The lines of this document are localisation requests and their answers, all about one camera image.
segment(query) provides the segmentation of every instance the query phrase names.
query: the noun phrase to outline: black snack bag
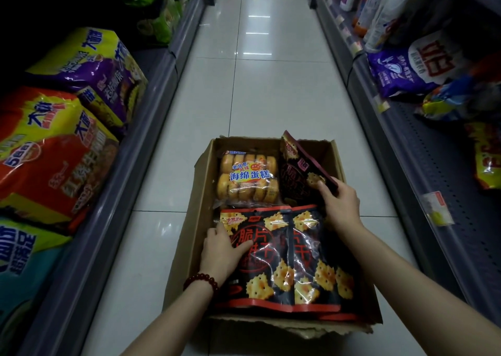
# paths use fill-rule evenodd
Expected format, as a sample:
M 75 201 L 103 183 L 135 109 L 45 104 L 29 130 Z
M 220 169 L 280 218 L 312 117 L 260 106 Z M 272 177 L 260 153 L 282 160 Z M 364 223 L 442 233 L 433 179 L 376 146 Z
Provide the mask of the black snack bag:
M 284 202 L 291 206 L 304 204 L 324 205 L 317 189 L 323 181 L 333 194 L 338 185 L 320 164 L 304 151 L 301 145 L 285 131 L 280 143 L 280 192 Z
M 324 226 L 323 217 L 313 204 L 292 208 L 291 227 L 294 312 L 314 312 L 325 320 L 356 320 L 360 308 L 356 307 L 358 301 L 352 302 L 354 278 L 338 266 L 339 262 L 350 265 L 354 260 L 346 258 L 349 256 L 342 251 L 341 240 Z M 356 262 L 353 265 L 349 271 L 356 269 Z
M 220 221 L 231 244 L 254 245 L 223 285 L 216 309 L 258 306 L 292 312 L 294 270 L 289 252 L 291 207 L 222 210 Z

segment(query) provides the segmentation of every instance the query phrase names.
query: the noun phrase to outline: store aisle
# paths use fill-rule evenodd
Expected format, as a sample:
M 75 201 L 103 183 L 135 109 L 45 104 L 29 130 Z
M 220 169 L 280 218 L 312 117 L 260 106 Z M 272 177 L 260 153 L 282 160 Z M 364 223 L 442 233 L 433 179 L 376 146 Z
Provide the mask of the store aisle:
M 364 223 L 415 264 L 307 0 L 216 0 L 200 23 L 83 355 L 119 354 L 160 313 L 193 166 L 210 139 L 279 137 L 285 129 L 336 140 Z M 385 325 L 372 335 L 305 341 L 271 327 L 204 323 L 184 354 L 424 354 L 379 299 Z

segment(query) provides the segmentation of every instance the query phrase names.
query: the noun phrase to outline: clear plastic packaging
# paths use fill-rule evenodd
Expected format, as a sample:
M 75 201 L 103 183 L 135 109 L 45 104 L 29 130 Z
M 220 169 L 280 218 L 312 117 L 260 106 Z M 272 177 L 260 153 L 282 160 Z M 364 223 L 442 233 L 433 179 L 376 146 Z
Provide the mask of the clear plastic packaging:
M 216 204 L 271 206 L 279 201 L 278 164 L 274 156 L 226 151 L 219 167 Z

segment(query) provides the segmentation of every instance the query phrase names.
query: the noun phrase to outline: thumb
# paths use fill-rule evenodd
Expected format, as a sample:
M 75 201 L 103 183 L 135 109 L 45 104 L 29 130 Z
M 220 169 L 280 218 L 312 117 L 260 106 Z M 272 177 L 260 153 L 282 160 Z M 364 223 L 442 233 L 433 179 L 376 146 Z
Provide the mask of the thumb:
M 241 258 L 251 246 L 254 244 L 254 241 L 247 240 L 245 243 L 241 243 L 239 246 L 235 248 L 236 253 L 238 254 L 238 258 Z
M 322 198 L 324 199 L 324 202 L 327 203 L 330 199 L 334 198 L 334 195 L 332 195 L 331 190 L 323 183 L 322 181 L 319 181 L 318 184 L 318 191 L 320 191 L 320 194 L 322 195 Z

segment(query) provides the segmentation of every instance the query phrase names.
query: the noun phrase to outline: purple instant noodle package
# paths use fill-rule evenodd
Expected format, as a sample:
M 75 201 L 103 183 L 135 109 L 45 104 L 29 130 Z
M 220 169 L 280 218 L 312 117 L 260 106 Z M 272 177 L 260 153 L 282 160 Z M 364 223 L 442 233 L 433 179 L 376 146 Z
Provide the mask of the purple instant noodle package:
M 460 75 L 469 62 L 442 30 L 414 41 L 408 49 L 367 53 L 381 96 L 423 94 Z
M 78 28 L 26 70 L 28 83 L 78 96 L 122 138 L 148 81 L 112 30 Z

